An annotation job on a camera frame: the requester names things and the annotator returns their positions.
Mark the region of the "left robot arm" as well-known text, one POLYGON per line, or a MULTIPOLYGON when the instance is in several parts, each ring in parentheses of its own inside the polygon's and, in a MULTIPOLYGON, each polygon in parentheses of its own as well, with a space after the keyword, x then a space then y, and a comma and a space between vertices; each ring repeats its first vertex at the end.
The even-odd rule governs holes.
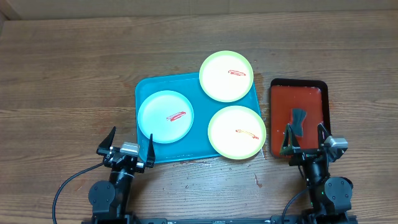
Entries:
POLYGON ((99 144, 96 153, 103 156, 103 165, 111 169, 108 180, 96 182, 88 193, 93 209, 92 223, 140 223, 137 216, 127 211, 127 203, 134 174, 154 167, 155 152, 152 138, 149 139, 147 160, 139 160, 140 145, 125 142, 113 146, 116 128, 99 144))

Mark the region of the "orange sponge with dark scourer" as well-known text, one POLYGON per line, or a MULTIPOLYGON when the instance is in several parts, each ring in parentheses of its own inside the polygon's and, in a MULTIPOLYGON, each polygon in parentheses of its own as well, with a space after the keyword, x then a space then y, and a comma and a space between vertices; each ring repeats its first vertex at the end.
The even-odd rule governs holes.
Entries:
POLYGON ((303 136, 303 122, 307 116, 307 112, 300 108, 292 109, 291 127, 294 134, 298 137, 303 136))

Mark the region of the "light blue plate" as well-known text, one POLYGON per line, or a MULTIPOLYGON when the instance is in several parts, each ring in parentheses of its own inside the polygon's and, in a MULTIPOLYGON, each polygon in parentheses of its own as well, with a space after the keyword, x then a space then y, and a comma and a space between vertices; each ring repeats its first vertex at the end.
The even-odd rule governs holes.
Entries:
POLYGON ((139 107, 137 123, 147 138, 169 144, 182 139, 193 125, 191 102, 181 93, 162 90, 148 96, 139 107))

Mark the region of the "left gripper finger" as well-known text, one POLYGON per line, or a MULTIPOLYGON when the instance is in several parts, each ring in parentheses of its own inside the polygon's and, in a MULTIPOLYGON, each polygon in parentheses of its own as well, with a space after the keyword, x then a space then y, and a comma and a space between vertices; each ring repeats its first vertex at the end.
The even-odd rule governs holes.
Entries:
POLYGON ((155 152, 153 145, 153 134, 150 135, 149 145, 147 149, 147 159, 146 159, 146 167, 153 168, 155 164, 155 152))
POLYGON ((109 148, 112 146, 115 133, 116 133, 116 127, 114 126, 110 131, 110 133, 99 144, 98 149, 109 150, 109 148))

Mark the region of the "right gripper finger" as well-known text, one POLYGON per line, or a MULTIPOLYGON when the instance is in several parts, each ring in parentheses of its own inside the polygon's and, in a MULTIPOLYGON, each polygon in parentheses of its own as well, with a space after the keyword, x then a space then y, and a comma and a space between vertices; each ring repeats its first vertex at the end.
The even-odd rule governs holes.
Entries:
POLYGON ((330 143, 328 143, 326 140, 330 136, 330 133, 327 131, 326 127, 324 127, 323 123, 318 124, 317 132, 318 132, 318 148, 328 149, 330 147, 330 143))
POLYGON ((279 154, 281 156, 292 156, 301 152, 301 147, 293 132, 291 125, 288 123, 285 127, 285 135, 279 154))

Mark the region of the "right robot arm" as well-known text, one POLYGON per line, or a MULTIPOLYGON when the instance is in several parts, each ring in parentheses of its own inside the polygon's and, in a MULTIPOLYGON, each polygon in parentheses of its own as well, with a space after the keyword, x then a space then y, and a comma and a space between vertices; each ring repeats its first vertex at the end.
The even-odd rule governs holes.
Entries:
POLYGON ((346 177, 332 177, 329 165, 337 161, 348 149, 344 137, 334 137, 323 124, 317 126, 318 147, 302 149, 291 124, 285 127, 280 155, 289 156, 289 165, 298 167, 306 188, 289 200, 279 223, 356 223, 347 216, 351 210, 353 183, 346 177), (303 194, 308 194, 310 209, 301 215, 286 218, 289 207, 303 194))

